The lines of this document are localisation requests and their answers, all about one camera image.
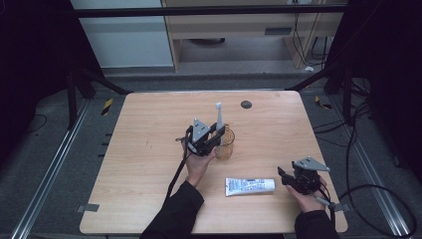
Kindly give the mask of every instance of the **cable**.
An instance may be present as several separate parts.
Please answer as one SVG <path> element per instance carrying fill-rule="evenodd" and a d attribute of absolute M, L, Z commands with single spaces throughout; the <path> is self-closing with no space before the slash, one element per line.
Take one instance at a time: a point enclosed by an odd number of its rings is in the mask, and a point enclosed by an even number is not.
<path fill-rule="evenodd" d="M 358 112 L 360 111 L 360 107 L 367 105 L 367 103 L 363 103 L 362 105 L 360 105 L 356 111 L 354 112 L 354 117 L 358 116 Z M 352 124 L 352 132 L 351 132 L 351 136 L 350 136 L 350 141 L 348 143 L 347 146 L 347 151 L 346 151 L 346 162 L 345 162 L 345 167 L 346 167 L 346 192 L 344 192 L 338 199 L 340 200 L 342 197 L 344 197 L 345 195 L 348 195 L 348 199 L 350 201 L 350 204 L 352 206 L 352 208 L 354 209 L 354 211 L 356 212 L 357 216 L 363 220 L 363 222 L 365 222 L 367 225 L 369 225 L 372 229 L 374 229 L 375 231 L 379 232 L 380 234 L 384 235 L 384 236 L 388 236 L 388 237 L 392 237 L 392 238 L 408 238 L 410 236 L 412 236 L 417 229 L 417 219 L 415 217 L 415 215 L 413 214 L 413 212 L 411 211 L 410 207 L 406 204 L 406 202 L 404 202 L 404 200 L 402 200 L 396 193 L 394 193 L 393 191 L 391 191 L 390 189 L 387 189 L 385 187 L 379 186 L 379 185 L 374 185 L 374 184 L 364 184 L 364 185 L 360 185 L 360 186 L 356 186 L 353 188 L 350 188 L 350 181 L 349 181 L 349 155 L 350 155 L 350 149 L 351 149 L 351 145 L 352 145 L 352 139 L 354 137 L 356 133 L 356 125 L 355 125 L 355 120 Z M 391 195 L 393 195 L 404 207 L 405 209 L 409 212 L 410 216 L 412 217 L 413 220 L 413 229 L 410 231 L 410 233 L 406 234 L 406 235 L 402 235 L 402 236 L 397 236 L 388 232 L 385 232 L 381 229 L 379 229 L 378 227 L 374 226 L 372 223 L 370 223 L 368 220 L 366 220 L 358 211 L 356 205 L 354 204 L 353 198 L 351 196 L 351 192 L 355 191 L 357 189 L 361 189 L 361 188 L 365 188 L 365 187 L 376 187 L 376 188 L 380 188 L 383 190 L 388 191 Z"/>
<path fill-rule="evenodd" d="M 31 133 L 31 132 L 38 131 L 40 128 L 42 128 L 44 125 L 46 125 L 46 123 L 47 123 L 47 117 L 46 116 L 40 115 L 40 114 L 36 114 L 35 116 L 44 118 L 44 122 L 40 126 L 38 126 L 37 128 L 32 129 L 32 130 L 28 130 L 25 133 Z"/>
<path fill-rule="evenodd" d="M 0 16 L 2 16 L 6 12 L 6 2 L 5 2 L 5 0 L 1 0 L 1 3 L 3 5 L 3 8 L 0 11 Z"/>
<path fill-rule="evenodd" d="M 173 179 L 171 180 L 170 184 L 168 185 L 168 189 L 167 189 L 167 194 L 165 195 L 165 199 L 164 199 L 164 203 L 167 201 L 168 198 L 170 198 L 170 194 L 171 191 L 173 190 L 174 184 L 176 184 L 177 178 L 179 178 L 180 172 L 183 169 L 184 164 L 186 163 L 187 158 L 190 156 L 187 155 L 187 147 L 188 147 L 188 134 L 190 131 L 192 131 L 193 126 L 191 125 L 187 130 L 186 130 L 186 135 L 185 137 L 182 139 L 182 142 L 185 143 L 184 146 L 184 151 L 183 151 L 183 159 L 180 161 L 179 167 L 177 168 L 176 173 L 174 174 Z"/>
<path fill-rule="evenodd" d="M 306 59 L 307 56 L 305 54 L 305 50 L 304 50 L 304 47 L 302 45 L 302 41 L 301 41 L 301 38 L 300 38 L 299 32 L 298 32 L 298 21 L 299 21 L 299 13 L 295 13 L 295 29 L 294 29 L 294 32 L 293 32 L 293 45 L 294 45 L 297 53 L 299 54 L 299 57 L 301 58 L 302 63 L 304 63 L 306 66 L 309 66 L 309 67 L 313 67 L 313 66 L 317 66 L 317 65 L 323 64 L 323 63 L 312 63 L 312 62 L 309 62 Z M 299 41 L 299 44 L 301 46 L 302 53 L 299 51 L 299 49 L 298 49 L 298 47 L 296 45 L 296 41 L 295 41 L 296 35 L 298 36 L 298 41 Z"/>

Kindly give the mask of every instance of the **person's arm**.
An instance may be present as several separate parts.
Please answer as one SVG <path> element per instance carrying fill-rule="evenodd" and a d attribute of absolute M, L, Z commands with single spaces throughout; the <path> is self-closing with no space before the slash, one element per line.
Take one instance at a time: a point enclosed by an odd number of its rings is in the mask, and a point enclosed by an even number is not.
<path fill-rule="evenodd" d="M 320 182 L 326 185 L 323 178 L 320 178 Z M 291 186 L 288 185 L 287 188 L 298 201 L 302 210 L 295 222 L 295 231 L 298 239 L 339 239 L 335 227 L 325 213 L 325 205 L 316 199 L 316 196 L 323 198 L 320 192 L 301 195 Z"/>
<path fill-rule="evenodd" d="M 140 239 L 188 238 L 195 225 L 196 215 L 204 202 L 196 186 L 215 157 L 215 150 L 207 156 L 190 154 L 186 160 L 188 176 L 180 188 L 167 199 L 161 210 L 142 232 Z"/>

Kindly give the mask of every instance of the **small round object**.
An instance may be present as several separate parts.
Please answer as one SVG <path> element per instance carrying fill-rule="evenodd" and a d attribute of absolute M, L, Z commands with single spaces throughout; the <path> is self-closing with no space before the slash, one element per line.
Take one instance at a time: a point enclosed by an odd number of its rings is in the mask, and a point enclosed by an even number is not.
<path fill-rule="evenodd" d="M 252 107 L 252 103 L 251 103 L 250 101 L 242 101 L 242 102 L 240 103 L 240 106 L 241 106 L 243 109 L 249 109 L 249 108 L 251 108 L 251 107 Z"/>

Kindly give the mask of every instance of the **toothpaste tube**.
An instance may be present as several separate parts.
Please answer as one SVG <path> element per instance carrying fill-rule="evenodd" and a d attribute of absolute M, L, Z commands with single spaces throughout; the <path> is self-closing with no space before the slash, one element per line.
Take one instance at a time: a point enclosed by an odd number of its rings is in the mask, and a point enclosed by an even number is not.
<path fill-rule="evenodd" d="M 269 192 L 275 188 L 274 179 L 226 178 L 226 196 Z"/>

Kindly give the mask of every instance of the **person's hand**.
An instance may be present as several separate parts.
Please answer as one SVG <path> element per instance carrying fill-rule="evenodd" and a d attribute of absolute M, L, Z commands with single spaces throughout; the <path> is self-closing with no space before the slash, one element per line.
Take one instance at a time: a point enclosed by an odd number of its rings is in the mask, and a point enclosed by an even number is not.
<path fill-rule="evenodd" d="M 208 164 L 215 157 L 215 147 L 212 149 L 210 154 L 206 156 L 198 156 L 191 151 L 187 151 L 186 167 L 188 176 L 186 181 L 188 181 L 192 186 L 196 187 L 204 175 L 205 171 L 208 168 Z"/>
<path fill-rule="evenodd" d="M 326 182 L 323 180 L 322 177 L 319 177 L 320 183 L 323 186 L 320 187 L 321 190 L 325 190 Z M 325 205 L 317 201 L 316 197 L 320 197 L 324 199 L 322 194 L 319 191 L 316 191 L 314 194 L 309 195 L 302 195 L 298 193 L 294 188 L 290 185 L 286 186 L 289 192 L 293 195 L 293 197 L 298 202 L 299 206 L 303 213 L 310 212 L 310 211 L 317 211 L 317 210 L 325 210 Z"/>

